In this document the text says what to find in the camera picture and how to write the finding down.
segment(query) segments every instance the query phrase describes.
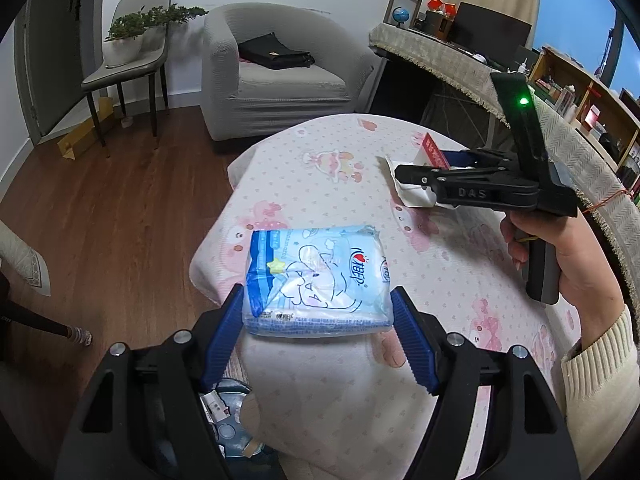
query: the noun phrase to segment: blue plastic tissue pack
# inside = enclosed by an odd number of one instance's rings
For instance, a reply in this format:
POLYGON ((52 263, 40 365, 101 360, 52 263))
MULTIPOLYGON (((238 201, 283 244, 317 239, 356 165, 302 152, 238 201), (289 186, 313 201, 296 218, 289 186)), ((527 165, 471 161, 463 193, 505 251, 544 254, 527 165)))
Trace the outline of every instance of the blue plastic tissue pack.
POLYGON ((255 231, 242 321, 264 336, 389 330, 389 272, 378 232, 368 225, 255 231))

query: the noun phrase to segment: round table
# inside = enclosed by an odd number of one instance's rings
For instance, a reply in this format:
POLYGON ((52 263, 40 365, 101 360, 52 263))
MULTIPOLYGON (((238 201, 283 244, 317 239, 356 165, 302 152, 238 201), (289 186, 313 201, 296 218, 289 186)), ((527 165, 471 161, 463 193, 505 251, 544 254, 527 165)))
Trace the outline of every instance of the round table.
MULTIPOLYGON (((533 354, 561 398, 559 356, 578 339, 574 308, 529 299, 500 236, 504 214, 407 208, 385 157, 412 161, 426 132, 388 117, 335 115, 256 144, 230 167, 234 193, 191 263, 194 285, 222 304, 244 282, 254 230, 371 224, 380 231, 391 287, 448 332, 477 346, 533 354)), ((393 333, 322 339, 241 335, 241 359, 260 406, 255 436, 343 479, 402 478, 435 400, 415 383, 393 333)), ((478 394, 460 477, 475 471, 488 406, 478 394)))

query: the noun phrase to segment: blue globe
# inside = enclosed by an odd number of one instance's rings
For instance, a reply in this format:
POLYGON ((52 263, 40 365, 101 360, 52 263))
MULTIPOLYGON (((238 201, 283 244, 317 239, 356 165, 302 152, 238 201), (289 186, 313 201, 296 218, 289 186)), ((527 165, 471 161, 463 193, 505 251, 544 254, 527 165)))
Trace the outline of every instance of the blue globe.
POLYGON ((409 11, 402 7, 396 7, 394 12, 391 13, 391 16, 398 23, 404 23, 410 18, 409 11))

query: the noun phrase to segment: picture frame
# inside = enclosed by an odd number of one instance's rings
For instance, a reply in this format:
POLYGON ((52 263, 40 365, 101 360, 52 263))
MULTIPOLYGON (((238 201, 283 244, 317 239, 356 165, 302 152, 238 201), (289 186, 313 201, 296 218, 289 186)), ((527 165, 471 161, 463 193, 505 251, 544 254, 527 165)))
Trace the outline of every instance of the picture frame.
POLYGON ((398 22, 393 19, 392 13, 397 7, 404 7, 409 11, 409 19, 400 25, 401 28, 408 29, 413 26, 415 19, 418 17, 418 13, 420 12, 420 6, 422 5, 422 0, 389 0, 388 6, 386 6, 385 19, 383 23, 388 23, 389 25, 398 26, 398 22))

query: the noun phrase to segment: dark gray door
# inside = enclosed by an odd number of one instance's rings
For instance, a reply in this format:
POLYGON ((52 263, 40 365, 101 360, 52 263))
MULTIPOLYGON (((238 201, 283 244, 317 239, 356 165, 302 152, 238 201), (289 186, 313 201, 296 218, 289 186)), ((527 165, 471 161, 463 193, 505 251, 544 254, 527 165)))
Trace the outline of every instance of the dark gray door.
POLYGON ((82 99, 80 0, 28 0, 15 33, 18 90, 37 142, 82 99))

